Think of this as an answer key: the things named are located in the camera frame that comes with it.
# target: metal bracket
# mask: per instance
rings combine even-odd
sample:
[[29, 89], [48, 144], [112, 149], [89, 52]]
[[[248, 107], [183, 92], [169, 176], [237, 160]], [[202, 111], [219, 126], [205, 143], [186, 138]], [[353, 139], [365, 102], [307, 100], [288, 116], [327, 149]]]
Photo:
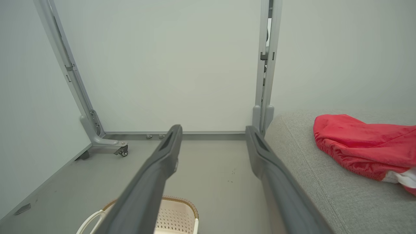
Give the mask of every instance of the metal bracket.
[[260, 129], [260, 118], [261, 118], [261, 106], [256, 105], [253, 107], [253, 120], [252, 125], [259, 130]]
[[272, 123], [274, 113], [275, 113], [275, 107], [272, 106], [272, 105], [268, 105], [266, 107], [266, 112], [265, 112], [265, 115], [264, 115], [264, 131], [263, 131], [263, 134], [266, 132], [270, 123]]
[[94, 126], [95, 126], [95, 133], [96, 133], [98, 136], [101, 136], [102, 129], [101, 129], [100, 120], [98, 119], [97, 113], [96, 113], [96, 112], [95, 112], [95, 110], [93, 110], [93, 109], [91, 109], [91, 110], [89, 111], [89, 113], [90, 113], [90, 115], [91, 115], [92, 122], [93, 122], [93, 124], [94, 124]]
[[84, 115], [81, 116], [80, 118], [81, 124], [85, 129], [85, 132], [87, 133], [89, 140], [92, 143], [92, 146], [114, 146], [114, 147], [119, 147], [127, 149], [127, 144], [128, 141], [118, 141], [118, 140], [110, 140], [110, 139], [103, 139], [101, 137], [99, 137], [94, 129], [92, 128], [88, 118]]
[[260, 60], [267, 60], [267, 56], [269, 56], [269, 52], [266, 52], [266, 54], [260, 53]]

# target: sofa cushion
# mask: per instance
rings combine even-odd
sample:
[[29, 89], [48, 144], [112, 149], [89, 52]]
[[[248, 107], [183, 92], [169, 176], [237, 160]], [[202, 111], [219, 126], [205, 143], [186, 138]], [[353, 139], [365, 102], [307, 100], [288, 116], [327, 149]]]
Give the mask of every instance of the sofa cushion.
[[354, 174], [318, 149], [312, 128], [323, 114], [348, 114], [365, 123], [416, 125], [416, 111], [297, 111], [275, 117], [265, 135], [335, 233], [416, 233], [415, 196], [399, 184]]

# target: basket handle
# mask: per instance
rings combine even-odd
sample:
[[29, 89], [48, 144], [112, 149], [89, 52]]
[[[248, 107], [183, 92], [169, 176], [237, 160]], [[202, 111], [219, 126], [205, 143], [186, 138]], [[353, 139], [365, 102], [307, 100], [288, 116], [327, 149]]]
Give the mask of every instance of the basket handle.
[[101, 223], [101, 220], [103, 220], [103, 218], [105, 217], [105, 212], [101, 209], [95, 213], [93, 213], [92, 215], [90, 215], [83, 223], [82, 225], [79, 227], [77, 234], [82, 234], [85, 230], [85, 228], [91, 223], [91, 221], [93, 219], [95, 219], [97, 216], [100, 216], [99, 220], [97, 221], [97, 223], [95, 224], [94, 228], [92, 229], [92, 231], [89, 234], [93, 234], [95, 232], [95, 229], [97, 229], [98, 225]]

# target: white fabric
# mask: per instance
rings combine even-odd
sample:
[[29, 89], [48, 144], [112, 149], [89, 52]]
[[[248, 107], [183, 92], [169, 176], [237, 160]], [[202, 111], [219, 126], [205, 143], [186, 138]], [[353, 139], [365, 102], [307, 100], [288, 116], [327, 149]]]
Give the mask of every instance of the white fabric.
[[386, 177], [382, 181], [395, 184], [400, 183], [406, 187], [416, 189], [416, 167], [403, 173], [388, 171]]

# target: gray floor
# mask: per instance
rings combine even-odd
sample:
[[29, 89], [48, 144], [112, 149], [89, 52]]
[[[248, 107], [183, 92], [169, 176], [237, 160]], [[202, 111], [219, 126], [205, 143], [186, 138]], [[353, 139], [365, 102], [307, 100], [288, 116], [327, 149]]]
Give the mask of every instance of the gray floor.
[[[95, 149], [56, 175], [30, 201], [32, 208], [11, 216], [0, 233], [75, 234], [82, 222], [117, 198], [160, 141], [129, 141], [125, 158]], [[183, 141], [178, 170], [165, 195], [192, 201], [200, 234], [270, 233], [261, 182], [251, 172], [245, 141]]]

